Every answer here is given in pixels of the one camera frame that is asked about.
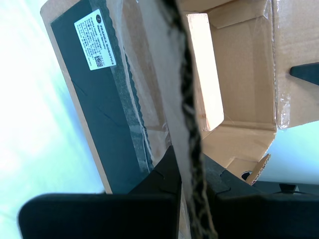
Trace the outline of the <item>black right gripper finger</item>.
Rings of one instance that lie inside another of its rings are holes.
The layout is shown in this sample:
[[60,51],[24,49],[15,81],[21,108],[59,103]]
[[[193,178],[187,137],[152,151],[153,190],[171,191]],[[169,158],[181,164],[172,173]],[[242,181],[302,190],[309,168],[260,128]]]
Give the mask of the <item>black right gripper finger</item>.
[[290,75],[306,82],[319,85],[319,62],[293,66]]

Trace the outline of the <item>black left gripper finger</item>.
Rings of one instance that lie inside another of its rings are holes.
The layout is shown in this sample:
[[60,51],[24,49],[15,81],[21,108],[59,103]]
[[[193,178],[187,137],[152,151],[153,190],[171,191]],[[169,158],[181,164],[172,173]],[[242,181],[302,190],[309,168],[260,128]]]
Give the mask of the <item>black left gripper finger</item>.
[[170,146],[154,170],[127,194],[44,194],[25,203],[25,239],[175,239],[181,177]]
[[317,239],[319,197],[265,193],[204,156],[207,197],[220,239]]

